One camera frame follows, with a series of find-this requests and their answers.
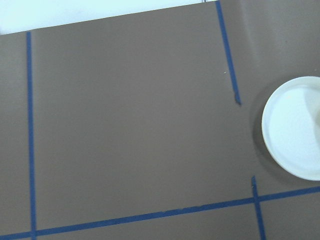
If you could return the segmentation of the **white plate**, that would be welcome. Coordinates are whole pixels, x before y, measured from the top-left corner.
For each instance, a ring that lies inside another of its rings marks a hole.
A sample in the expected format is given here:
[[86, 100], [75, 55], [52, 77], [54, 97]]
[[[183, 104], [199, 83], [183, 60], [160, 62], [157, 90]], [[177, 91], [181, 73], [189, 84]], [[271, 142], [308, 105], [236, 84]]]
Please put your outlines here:
[[320, 179], [320, 78], [302, 76], [279, 86], [262, 113], [261, 132], [272, 158], [288, 173]]

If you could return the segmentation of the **brown paper table cover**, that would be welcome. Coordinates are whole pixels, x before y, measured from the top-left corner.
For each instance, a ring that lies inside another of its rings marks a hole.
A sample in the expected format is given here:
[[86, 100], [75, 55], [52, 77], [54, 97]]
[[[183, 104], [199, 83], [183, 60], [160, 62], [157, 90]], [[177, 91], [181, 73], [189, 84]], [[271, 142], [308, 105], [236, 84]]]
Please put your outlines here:
[[264, 105], [320, 74], [317, 0], [220, 0], [0, 38], [3, 240], [317, 240]]

